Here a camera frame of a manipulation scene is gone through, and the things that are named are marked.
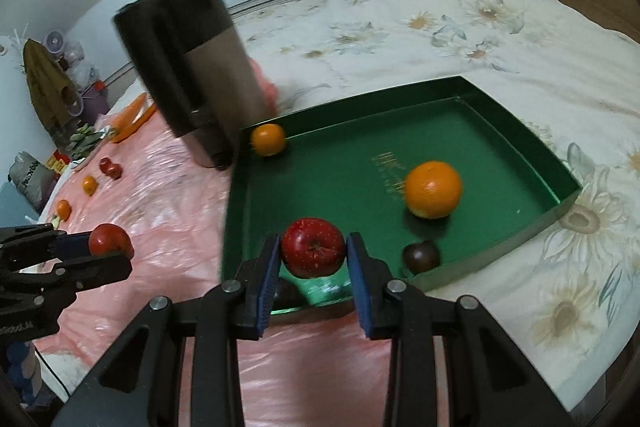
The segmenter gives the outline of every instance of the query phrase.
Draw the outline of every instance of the small orange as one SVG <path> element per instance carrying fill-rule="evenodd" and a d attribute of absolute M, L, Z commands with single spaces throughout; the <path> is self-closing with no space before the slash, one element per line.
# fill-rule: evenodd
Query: small orange
<path fill-rule="evenodd" d="M 93 176 L 87 176 L 82 181 L 82 190 L 84 190 L 85 194 L 89 196 L 93 196 L 97 189 L 98 189 L 98 182 L 95 180 Z"/>
<path fill-rule="evenodd" d="M 284 151 L 287 136 L 276 123 L 259 125 L 251 133 L 251 145 L 260 156 L 274 156 Z"/>
<path fill-rule="evenodd" d="M 68 221 L 72 210 L 71 204 L 66 200 L 60 200 L 56 206 L 56 214 L 62 221 Z"/>
<path fill-rule="evenodd" d="M 458 206 L 460 196 L 462 181 L 448 163 L 423 163 L 404 179 L 404 202 L 417 217 L 438 219 L 449 216 Z"/>

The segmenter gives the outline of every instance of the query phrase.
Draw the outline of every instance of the pink plastic sheet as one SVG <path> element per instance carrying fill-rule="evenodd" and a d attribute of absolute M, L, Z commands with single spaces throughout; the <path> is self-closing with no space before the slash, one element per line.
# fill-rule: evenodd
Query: pink plastic sheet
<path fill-rule="evenodd" d="M 108 156 L 124 174 L 98 169 Z M 98 191 L 82 191 L 85 176 Z M 229 172 L 197 166 L 157 113 L 121 144 L 107 144 L 73 174 L 56 197 L 73 206 L 62 228 L 120 225 L 136 250 L 120 283 L 78 294 L 60 316 L 60 333 L 37 342 L 46 353 L 72 353 L 93 365 L 129 321 L 157 295 L 197 298 L 218 283 Z M 180 425 L 189 424 L 189 349 Z M 258 343 L 239 345 L 246 423 L 251 427 L 375 426 L 383 420 L 389 343 L 368 341 L 354 314 L 320 323 L 273 327 Z"/>

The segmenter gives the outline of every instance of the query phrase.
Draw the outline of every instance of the plastic bag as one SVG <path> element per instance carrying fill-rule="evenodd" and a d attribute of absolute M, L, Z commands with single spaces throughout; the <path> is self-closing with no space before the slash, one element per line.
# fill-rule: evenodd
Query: plastic bag
<path fill-rule="evenodd" d="M 65 60 L 72 66 L 73 63 L 84 58 L 84 49 L 80 42 L 68 42 L 65 47 Z"/>
<path fill-rule="evenodd" d="M 119 180 L 100 172 L 104 157 L 122 165 Z M 86 176 L 98 182 L 91 197 L 82 190 Z M 61 229 L 120 225 L 136 250 L 133 272 L 126 281 L 79 293 L 60 317 L 61 332 L 38 347 L 70 351 L 92 365 L 149 299 L 204 295 L 218 281 L 228 186 L 229 172 L 197 166 L 159 113 L 130 139 L 104 145 L 56 195 L 73 207 Z"/>
<path fill-rule="evenodd" d="M 22 151 L 9 169 L 9 177 L 36 212 L 41 212 L 56 185 L 58 175 L 36 158 Z"/>
<path fill-rule="evenodd" d="M 88 60 L 78 60 L 66 70 L 66 74 L 78 90 L 84 90 L 100 80 L 100 71 Z"/>

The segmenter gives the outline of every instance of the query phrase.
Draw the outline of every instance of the red apple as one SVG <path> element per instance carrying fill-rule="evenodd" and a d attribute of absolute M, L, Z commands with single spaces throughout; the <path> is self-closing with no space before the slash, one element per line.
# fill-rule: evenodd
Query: red apple
<path fill-rule="evenodd" d="M 111 223 L 103 223 L 94 228 L 89 236 L 89 251 L 92 255 L 121 251 L 129 259 L 133 259 L 134 254 L 129 234 L 118 225 Z"/>
<path fill-rule="evenodd" d="M 336 273 L 345 257 L 340 230 L 324 219 L 303 217 L 291 223 L 282 236 L 282 259 L 300 279 Z"/>
<path fill-rule="evenodd" d="M 107 174 L 107 170 L 109 169 L 109 167 L 111 166 L 111 159 L 109 158 L 102 158 L 100 160 L 100 172 L 102 174 Z"/>

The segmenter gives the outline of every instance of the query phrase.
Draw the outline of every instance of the white comforter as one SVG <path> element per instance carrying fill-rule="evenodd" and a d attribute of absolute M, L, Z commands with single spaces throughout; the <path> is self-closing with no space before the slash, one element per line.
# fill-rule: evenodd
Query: white comforter
<path fill-rule="evenodd" d="M 640 46 L 557 0 L 302 0 L 238 21 L 289 111 L 462 74 L 584 189 L 558 223 L 438 289 L 478 296 L 572 409 L 640 312 Z"/>

